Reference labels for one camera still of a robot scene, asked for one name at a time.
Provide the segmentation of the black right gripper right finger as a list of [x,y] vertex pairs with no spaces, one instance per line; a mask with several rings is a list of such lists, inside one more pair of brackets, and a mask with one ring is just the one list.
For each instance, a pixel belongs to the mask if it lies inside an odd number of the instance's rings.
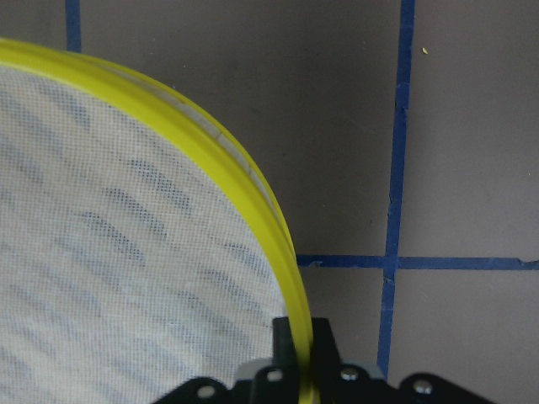
[[312,381],[320,403],[375,403],[373,379],[367,368],[343,361],[326,318],[312,319]]

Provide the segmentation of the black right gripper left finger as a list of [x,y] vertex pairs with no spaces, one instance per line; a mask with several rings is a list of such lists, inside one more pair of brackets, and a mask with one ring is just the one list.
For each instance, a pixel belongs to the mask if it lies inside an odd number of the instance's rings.
[[254,376],[252,403],[309,403],[309,357],[294,343],[289,319],[275,318],[272,332],[272,357]]

